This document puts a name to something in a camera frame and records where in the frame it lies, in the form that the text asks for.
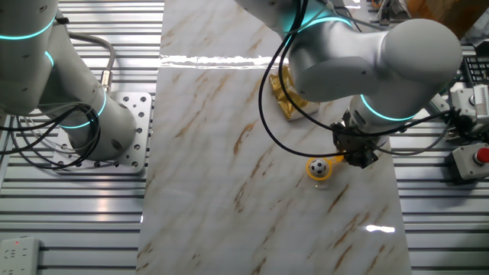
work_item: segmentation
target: mounting plate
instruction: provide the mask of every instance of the mounting plate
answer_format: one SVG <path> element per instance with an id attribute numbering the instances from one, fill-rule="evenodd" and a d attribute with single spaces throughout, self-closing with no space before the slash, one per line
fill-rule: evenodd
<path id="1" fill-rule="evenodd" d="M 61 175 L 74 174 L 102 174 L 102 175 L 135 175 L 144 170 L 146 160 L 146 150 L 149 137 L 149 125 L 151 106 L 153 99 L 146 92 L 113 92 L 112 98 L 119 102 L 131 111 L 136 120 L 136 135 L 131 146 L 121 154 L 120 157 L 113 161 L 92 161 L 84 160 L 80 167 L 70 167 L 63 170 L 55 170 Z M 72 149 L 68 134 L 65 131 L 60 131 L 57 139 L 58 144 L 66 144 L 66 149 Z M 71 163 L 79 155 L 78 154 L 63 154 L 54 152 L 53 161 L 59 163 Z"/>

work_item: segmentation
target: small ball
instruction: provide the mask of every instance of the small ball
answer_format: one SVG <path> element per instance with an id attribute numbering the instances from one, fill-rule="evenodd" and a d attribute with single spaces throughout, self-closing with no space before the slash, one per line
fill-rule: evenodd
<path id="1" fill-rule="evenodd" d="M 318 178 L 323 178 L 328 174 L 329 167 L 325 160 L 317 158 L 311 161 L 309 165 L 309 172 Z"/>

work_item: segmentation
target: teal light ring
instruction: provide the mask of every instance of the teal light ring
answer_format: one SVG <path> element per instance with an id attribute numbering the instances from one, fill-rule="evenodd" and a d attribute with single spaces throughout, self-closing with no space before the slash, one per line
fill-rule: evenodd
<path id="1" fill-rule="evenodd" d="M 53 17 L 53 20 L 51 20 L 51 22 L 44 29 L 38 31 L 35 34 L 29 34 L 29 35 L 24 35 L 24 36 L 20 36 L 20 37 L 0 35 L 0 39 L 3 39 L 3 40 L 23 40 L 23 39 L 29 39 L 32 37 L 36 37 L 37 35 L 44 33 L 49 27 L 51 27 L 52 23 L 54 22 L 54 19 L 56 19 L 56 16 Z"/>
<path id="2" fill-rule="evenodd" d="M 337 18 L 337 17 L 332 17 L 332 16 L 331 16 L 331 17 L 325 17 L 325 18 L 318 18 L 318 19 L 316 19 L 316 20 L 312 21 L 312 22 L 311 22 L 310 24 L 308 24 L 308 25 L 307 25 L 307 26 L 306 26 L 304 29 L 302 29 L 302 30 L 298 31 L 298 33 L 299 33 L 299 32 L 301 32 L 301 31 L 304 31 L 305 29 L 307 29 L 307 28 L 309 28 L 309 27 L 311 27 L 311 26 L 313 26 L 313 25 L 315 25 L 315 24 L 320 24 L 320 23 L 324 23 L 324 22 L 330 22 L 330 21 L 338 21 L 338 22 L 343 22 L 343 23 L 347 24 L 348 26 L 353 27 L 353 26 L 351 25 L 351 22 L 350 22 L 350 21 L 348 21 L 348 20 L 346 20 L 346 19 L 344 19 L 344 18 Z"/>
<path id="3" fill-rule="evenodd" d="M 49 58 L 49 60 L 51 61 L 51 66 L 54 66 L 53 57 L 47 51 L 44 54 L 46 54 L 46 57 Z"/>
<path id="4" fill-rule="evenodd" d="M 104 111 L 106 103 L 107 103 L 107 93 L 104 92 L 104 104 L 102 105 L 102 108 L 100 109 L 99 113 L 97 114 L 98 116 L 100 116 L 102 114 L 102 112 Z M 85 126 L 89 125 L 90 122 L 92 122 L 92 121 L 88 121 L 88 122 L 83 123 L 82 125 L 78 125 L 78 126 L 62 126 L 62 125 L 60 125 L 60 127 L 65 128 L 65 129 L 77 129 L 77 128 L 81 128 L 81 127 L 85 127 Z"/>
<path id="5" fill-rule="evenodd" d="M 370 112 L 372 112 L 374 115 L 376 115 L 377 117 L 379 118 L 383 118 L 385 120 L 388 120 L 388 121 L 408 121 L 410 120 L 411 118 L 414 118 L 415 115 L 413 115 L 412 117 L 408 117 L 408 118 L 389 118 L 385 115 L 382 115 L 380 114 L 379 112 L 375 111 L 368 103 L 367 103 L 367 100 L 365 99 L 364 95 L 360 95 L 361 97 L 361 100 L 364 102 L 365 106 L 367 107 L 367 109 L 370 110 Z"/>

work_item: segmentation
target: red button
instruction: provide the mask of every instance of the red button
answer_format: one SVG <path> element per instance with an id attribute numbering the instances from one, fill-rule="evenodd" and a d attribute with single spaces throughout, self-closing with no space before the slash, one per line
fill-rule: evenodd
<path id="1" fill-rule="evenodd" d="M 482 163 L 489 163 L 489 148 L 481 148 L 477 152 L 477 160 Z"/>

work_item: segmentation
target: bolt hole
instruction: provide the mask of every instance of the bolt hole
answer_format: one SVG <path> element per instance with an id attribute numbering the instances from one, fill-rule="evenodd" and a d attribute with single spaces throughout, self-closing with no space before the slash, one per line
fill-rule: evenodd
<path id="1" fill-rule="evenodd" d="M 124 150 L 124 148 L 122 148 L 121 143 L 118 142 L 117 140 L 112 138 L 110 141 L 114 149 L 116 149 L 117 151 L 122 152 Z"/>

